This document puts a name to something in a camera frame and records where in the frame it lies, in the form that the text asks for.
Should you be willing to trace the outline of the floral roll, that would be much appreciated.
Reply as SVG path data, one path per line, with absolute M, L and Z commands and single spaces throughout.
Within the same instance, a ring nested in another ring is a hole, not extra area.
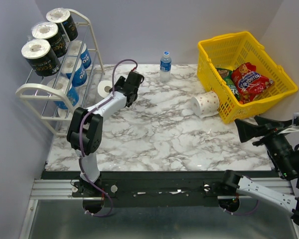
M 58 115 L 60 118 L 69 119 L 73 117 L 73 114 L 69 110 L 58 108 Z
M 101 81 L 97 86 L 98 100 L 102 100 L 106 98 L 109 95 L 111 88 L 112 88 L 112 81 L 110 80 Z
M 192 97 L 190 100 L 191 108 L 198 117 L 212 117 L 218 114 L 220 102 L 215 92 L 210 91 Z

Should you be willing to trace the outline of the blue sea monsters roll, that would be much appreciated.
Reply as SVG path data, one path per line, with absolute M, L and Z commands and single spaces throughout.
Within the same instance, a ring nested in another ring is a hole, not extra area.
M 72 41 L 68 47 L 68 52 L 69 56 L 80 55 L 80 59 L 85 69 L 90 67 L 92 63 L 91 56 L 85 43 L 82 44 L 82 41 L 80 40 Z

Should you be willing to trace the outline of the black roll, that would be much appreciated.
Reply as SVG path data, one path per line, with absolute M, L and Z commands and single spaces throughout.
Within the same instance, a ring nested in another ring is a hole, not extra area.
M 46 14 L 46 19 L 56 23 L 62 35 L 70 41 L 76 40 L 78 31 L 70 11 L 67 8 L 55 8 Z
M 58 58 L 67 53 L 66 42 L 56 23 L 38 23 L 31 29 L 31 33 L 34 38 L 47 40 Z
M 23 45 L 21 53 L 38 76 L 52 76 L 60 70 L 61 63 L 45 39 L 30 40 Z

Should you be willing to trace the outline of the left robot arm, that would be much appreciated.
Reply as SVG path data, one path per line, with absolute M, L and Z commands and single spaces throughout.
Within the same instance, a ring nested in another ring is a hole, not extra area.
M 96 151 L 99 148 L 103 124 L 115 113 L 129 108 L 138 98 L 140 85 L 145 77 L 136 71 L 130 71 L 125 78 L 121 76 L 110 89 L 110 94 L 99 103 L 89 107 L 78 107 L 72 116 L 67 141 L 79 155 L 80 177 L 86 181 L 83 190 L 88 196 L 97 196 L 100 192 L 109 197 L 97 182 L 101 176 L 97 165 Z

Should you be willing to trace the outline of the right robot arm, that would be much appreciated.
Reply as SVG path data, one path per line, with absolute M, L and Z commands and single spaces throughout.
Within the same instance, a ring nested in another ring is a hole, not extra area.
M 279 177 L 288 181 L 296 179 L 299 189 L 299 144 L 293 147 L 286 139 L 287 134 L 299 132 L 299 112 L 287 121 L 261 116 L 254 119 L 256 124 L 235 120 L 240 141 L 244 143 L 257 137 L 253 145 L 264 145 Z M 299 196 L 276 191 L 233 170 L 225 171 L 219 189 L 225 195 L 241 194 L 280 208 L 299 226 Z

